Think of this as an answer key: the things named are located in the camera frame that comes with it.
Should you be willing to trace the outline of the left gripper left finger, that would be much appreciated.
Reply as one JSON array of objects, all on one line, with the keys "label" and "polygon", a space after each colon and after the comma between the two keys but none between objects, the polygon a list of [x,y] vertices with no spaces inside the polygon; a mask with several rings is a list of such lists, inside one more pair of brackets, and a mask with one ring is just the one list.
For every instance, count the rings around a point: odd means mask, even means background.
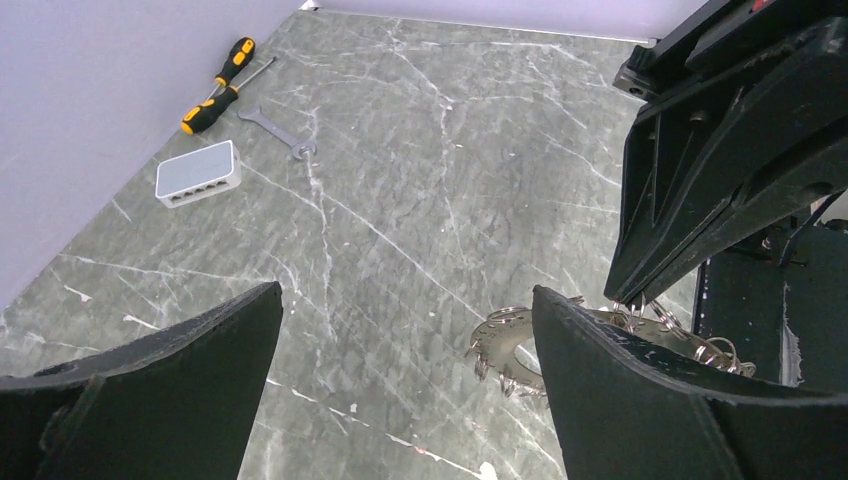
[{"label": "left gripper left finger", "polygon": [[234,479],[284,309],[260,284],[114,349],[1,380],[5,479]]}]

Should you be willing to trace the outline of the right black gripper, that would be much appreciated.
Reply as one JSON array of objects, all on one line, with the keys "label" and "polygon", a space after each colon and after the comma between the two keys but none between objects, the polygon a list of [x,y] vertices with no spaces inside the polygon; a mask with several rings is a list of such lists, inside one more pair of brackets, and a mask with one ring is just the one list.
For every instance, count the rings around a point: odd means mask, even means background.
[{"label": "right black gripper", "polygon": [[652,300],[847,188],[847,3],[709,1],[613,85],[648,102],[624,150],[604,294]]}]

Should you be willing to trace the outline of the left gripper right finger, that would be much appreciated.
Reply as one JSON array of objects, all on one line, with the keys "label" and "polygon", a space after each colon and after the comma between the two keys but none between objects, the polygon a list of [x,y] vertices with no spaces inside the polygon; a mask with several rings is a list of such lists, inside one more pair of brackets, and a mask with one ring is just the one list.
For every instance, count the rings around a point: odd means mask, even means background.
[{"label": "left gripper right finger", "polygon": [[725,373],[536,286],[532,323],[571,479],[843,479],[847,398]]}]

